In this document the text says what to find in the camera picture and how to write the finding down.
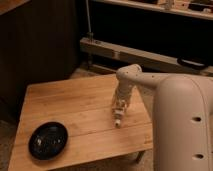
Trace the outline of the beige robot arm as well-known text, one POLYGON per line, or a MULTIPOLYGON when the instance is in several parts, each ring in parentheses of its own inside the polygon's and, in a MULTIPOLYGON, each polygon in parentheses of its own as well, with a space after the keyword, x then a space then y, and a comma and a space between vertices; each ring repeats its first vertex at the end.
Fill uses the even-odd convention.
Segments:
POLYGON ((134 87, 142 85, 155 90, 154 171, 213 171, 213 77, 147 73, 133 64, 118 69, 116 78, 112 113, 117 127, 122 125, 134 87))

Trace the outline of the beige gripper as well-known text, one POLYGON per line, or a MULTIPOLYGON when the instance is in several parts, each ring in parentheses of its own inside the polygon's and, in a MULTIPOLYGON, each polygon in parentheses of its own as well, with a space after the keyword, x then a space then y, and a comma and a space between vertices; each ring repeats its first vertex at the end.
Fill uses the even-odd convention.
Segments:
POLYGON ((123 90, 123 89, 120 89, 119 87, 117 87, 115 90, 114 96, 113 96, 112 104, 111 104, 112 111, 116 109, 117 101, 124 101, 125 102, 124 112, 126 113, 130 106, 131 95, 132 95, 131 89, 123 90))

